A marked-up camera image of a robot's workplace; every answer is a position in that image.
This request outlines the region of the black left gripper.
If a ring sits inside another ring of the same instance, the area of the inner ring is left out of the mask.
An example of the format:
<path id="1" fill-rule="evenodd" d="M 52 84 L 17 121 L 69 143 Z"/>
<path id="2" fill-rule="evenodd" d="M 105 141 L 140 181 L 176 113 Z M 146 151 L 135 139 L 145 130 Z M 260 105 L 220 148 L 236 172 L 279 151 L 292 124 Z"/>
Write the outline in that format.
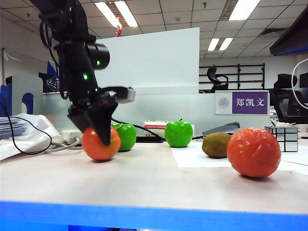
<path id="1" fill-rule="evenodd" d="M 94 128 L 104 145 L 111 143 L 111 117 L 118 102 L 110 93 L 94 93 L 72 101 L 67 117 L 84 133 Z"/>

